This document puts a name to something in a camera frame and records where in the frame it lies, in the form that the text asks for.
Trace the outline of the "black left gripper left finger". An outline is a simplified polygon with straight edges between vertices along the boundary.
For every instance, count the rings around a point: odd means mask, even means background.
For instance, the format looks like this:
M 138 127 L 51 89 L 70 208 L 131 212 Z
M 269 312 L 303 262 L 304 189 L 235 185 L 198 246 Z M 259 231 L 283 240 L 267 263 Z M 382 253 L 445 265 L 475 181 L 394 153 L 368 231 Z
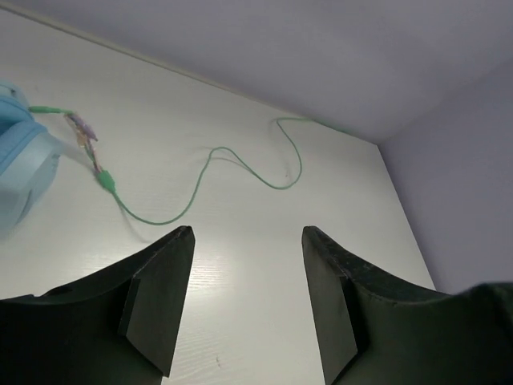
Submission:
M 195 235 L 145 249 L 40 296 L 1 302 L 4 384 L 159 384 L 170 375 Z

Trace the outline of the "light blue headphones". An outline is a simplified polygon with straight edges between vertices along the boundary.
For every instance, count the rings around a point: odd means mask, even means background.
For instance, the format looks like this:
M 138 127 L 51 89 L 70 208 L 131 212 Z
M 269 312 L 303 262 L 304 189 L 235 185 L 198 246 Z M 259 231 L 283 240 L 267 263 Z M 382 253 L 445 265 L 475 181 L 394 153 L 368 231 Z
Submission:
M 1 235 L 18 225 L 51 186 L 60 142 L 38 123 L 26 97 L 1 82 Z

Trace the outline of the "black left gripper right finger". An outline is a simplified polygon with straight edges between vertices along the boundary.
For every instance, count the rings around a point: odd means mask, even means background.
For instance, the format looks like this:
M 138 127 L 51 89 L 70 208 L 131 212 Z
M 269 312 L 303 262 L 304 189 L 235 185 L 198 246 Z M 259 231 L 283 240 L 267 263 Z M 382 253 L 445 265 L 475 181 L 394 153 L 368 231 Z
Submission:
M 326 383 L 511 383 L 511 283 L 444 294 L 386 272 L 317 227 L 305 227 L 301 243 Z

